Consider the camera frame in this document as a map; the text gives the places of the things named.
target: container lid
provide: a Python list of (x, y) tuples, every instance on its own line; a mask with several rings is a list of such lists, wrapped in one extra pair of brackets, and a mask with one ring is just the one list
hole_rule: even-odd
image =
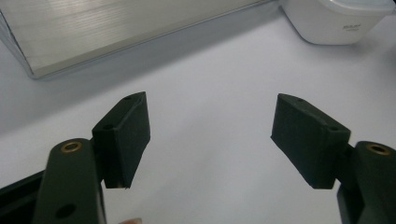
[(392, 0), (319, 0), (332, 11), (353, 16), (386, 16), (395, 8)]

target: white table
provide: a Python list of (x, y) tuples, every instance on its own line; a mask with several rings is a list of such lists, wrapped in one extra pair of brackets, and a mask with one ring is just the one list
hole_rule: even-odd
[(353, 46), (302, 40), (277, 2), (41, 80), (0, 44), (0, 188), (91, 138), (123, 96), (148, 95), (151, 141), (131, 189), (105, 189), (108, 223), (341, 223), (270, 139), (276, 96), (304, 98), (360, 140), (396, 147), (396, 16)]

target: black object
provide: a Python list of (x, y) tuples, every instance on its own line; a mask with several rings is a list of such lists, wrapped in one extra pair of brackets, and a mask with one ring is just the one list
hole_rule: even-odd
[(344, 224), (396, 223), (396, 151), (347, 142), (350, 130), (307, 101), (279, 94), (271, 138), (314, 189), (337, 193)]
[(101, 189), (131, 187), (149, 142), (146, 94), (123, 98), (92, 130), (51, 150), (45, 171), (0, 190), (0, 223), (106, 223)]

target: brass screw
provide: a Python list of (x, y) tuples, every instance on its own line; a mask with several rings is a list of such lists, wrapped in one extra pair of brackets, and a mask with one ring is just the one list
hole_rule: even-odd
[(387, 147), (383, 147), (383, 146), (376, 145), (376, 144), (371, 144), (371, 145), (368, 145), (367, 148), (370, 151), (372, 151), (372, 152), (374, 152), (374, 153), (376, 153), (378, 155), (381, 155), (381, 156), (390, 155), (390, 150)]
[(82, 149), (80, 142), (68, 142), (61, 147), (62, 153), (71, 153)]

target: white plastic box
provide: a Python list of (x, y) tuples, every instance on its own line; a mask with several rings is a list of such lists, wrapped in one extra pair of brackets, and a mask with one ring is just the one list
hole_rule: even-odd
[(322, 45), (358, 42), (395, 8), (391, 0), (280, 0), (280, 4), (305, 40)]

